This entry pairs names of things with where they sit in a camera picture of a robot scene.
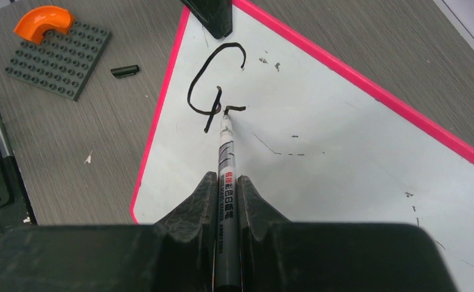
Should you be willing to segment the black marker cap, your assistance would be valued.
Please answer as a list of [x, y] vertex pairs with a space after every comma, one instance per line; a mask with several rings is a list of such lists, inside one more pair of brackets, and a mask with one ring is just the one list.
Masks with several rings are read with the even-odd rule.
[[140, 71], [139, 66], [136, 64], [110, 69], [111, 74], [115, 78], [124, 78], [124, 77], [133, 76], [133, 75], [136, 75], [139, 71]]

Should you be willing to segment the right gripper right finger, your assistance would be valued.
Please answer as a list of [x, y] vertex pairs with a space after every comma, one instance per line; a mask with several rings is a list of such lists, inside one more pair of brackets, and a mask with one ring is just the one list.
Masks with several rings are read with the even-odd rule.
[[245, 291], [456, 291], [421, 228], [292, 222], [247, 176], [237, 198]]

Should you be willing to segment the pink framed whiteboard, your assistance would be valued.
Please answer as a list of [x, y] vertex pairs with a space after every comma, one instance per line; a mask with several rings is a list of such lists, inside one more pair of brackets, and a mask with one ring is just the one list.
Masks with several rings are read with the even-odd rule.
[[237, 173], [291, 220], [422, 227], [461, 291], [474, 291], [474, 148], [249, 1], [223, 49], [184, 9], [136, 183], [154, 223], [218, 165], [230, 114]]

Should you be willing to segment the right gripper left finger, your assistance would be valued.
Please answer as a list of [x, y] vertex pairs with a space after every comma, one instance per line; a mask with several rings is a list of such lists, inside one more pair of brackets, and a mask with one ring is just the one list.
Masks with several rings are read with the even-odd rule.
[[0, 239], [0, 291], [211, 291], [217, 176], [155, 224], [37, 226]]

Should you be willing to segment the black whiteboard marker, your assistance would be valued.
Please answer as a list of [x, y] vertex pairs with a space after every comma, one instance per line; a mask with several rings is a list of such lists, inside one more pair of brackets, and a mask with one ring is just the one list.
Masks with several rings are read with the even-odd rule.
[[241, 291], [239, 215], [236, 196], [234, 135], [230, 117], [221, 120], [218, 149], [218, 209], [214, 291]]

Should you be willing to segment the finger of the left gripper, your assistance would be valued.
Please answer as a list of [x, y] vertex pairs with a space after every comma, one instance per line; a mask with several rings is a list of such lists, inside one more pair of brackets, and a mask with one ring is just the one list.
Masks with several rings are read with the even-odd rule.
[[232, 33], [232, 0], [181, 0], [181, 2], [216, 40], [226, 38]]

